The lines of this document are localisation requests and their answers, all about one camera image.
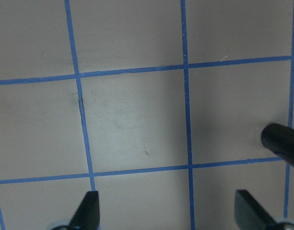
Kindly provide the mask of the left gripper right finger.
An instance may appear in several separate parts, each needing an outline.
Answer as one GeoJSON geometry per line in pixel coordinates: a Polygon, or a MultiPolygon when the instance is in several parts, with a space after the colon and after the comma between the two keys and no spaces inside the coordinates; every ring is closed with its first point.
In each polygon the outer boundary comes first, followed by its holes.
{"type": "Polygon", "coordinates": [[[274,225],[274,219],[247,191],[236,190],[234,218],[240,230],[266,230],[274,225]]]}

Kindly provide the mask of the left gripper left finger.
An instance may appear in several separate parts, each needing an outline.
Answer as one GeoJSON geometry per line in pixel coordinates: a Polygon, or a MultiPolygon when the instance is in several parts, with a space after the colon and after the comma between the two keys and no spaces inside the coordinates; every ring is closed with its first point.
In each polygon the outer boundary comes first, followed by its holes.
{"type": "Polygon", "coordinates": [[[100,225],[98,191],[89,191],[69,222],[70,230],[97,230],[100,225]]]}

